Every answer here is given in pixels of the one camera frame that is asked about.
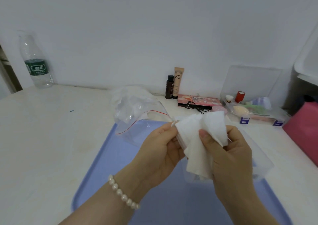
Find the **pink box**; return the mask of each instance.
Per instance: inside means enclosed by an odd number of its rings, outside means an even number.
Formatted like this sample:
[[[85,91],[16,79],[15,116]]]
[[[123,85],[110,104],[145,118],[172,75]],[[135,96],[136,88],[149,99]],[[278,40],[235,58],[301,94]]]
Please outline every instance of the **pink box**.
[[[318,166],[318,103],[305,102],[283,129]]]

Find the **bottle cap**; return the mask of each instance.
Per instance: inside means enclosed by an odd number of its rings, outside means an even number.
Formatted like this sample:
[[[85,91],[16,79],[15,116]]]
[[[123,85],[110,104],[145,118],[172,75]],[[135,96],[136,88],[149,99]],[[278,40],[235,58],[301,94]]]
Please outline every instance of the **bottle cap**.
[[[174,77],[173,75],[168,75],[168,81],[172,82],[173,81],[173,77]]]

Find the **hand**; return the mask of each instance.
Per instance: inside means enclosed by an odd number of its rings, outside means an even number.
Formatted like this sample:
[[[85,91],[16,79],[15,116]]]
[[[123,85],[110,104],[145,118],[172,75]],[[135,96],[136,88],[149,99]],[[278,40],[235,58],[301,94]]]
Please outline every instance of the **hand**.
[[[176,138],[178,131],[171,123],[152,131],[132,161],[142,171],[144,182],[153,188],[163,182],[185,156]]]
[[[252,150],[235,126],[226,126],[231,143],[222,148],[205,130],[199,130],[201,141],[213,157],[215,193],[226,206],[256,195],[252,180]]]

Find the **left hand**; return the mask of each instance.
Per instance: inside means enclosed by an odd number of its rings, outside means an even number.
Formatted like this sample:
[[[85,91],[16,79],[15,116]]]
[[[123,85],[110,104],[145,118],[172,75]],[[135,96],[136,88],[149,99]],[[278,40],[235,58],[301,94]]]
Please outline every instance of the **left hand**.
[[[131,162],[141,171],[143,182],[153,188],[163,182],[185,156],[171,122],[152,131]]]

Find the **plastic tray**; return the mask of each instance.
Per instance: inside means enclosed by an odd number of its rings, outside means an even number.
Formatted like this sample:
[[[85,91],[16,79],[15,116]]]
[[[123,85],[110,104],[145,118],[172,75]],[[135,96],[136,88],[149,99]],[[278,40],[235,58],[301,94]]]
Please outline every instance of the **plastic tray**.
[[[143,120],[135,125],[142,125]],[[164,122],[154,121],[139,137],[142,143],[147,135]],[[116,174],[137,154],[138,148],[114,134],[113,126],[93,164],[73,197],[72,210],[76,210],[106,181]],[[254,183],[257,194],[269,212],[281,225],[292,224],[284,208],[265,179]],[[153,188],[141,201],[129,224],[233,224],[225,208],[217,199],[212,184],[187,183],[181,163],[159,186]]]

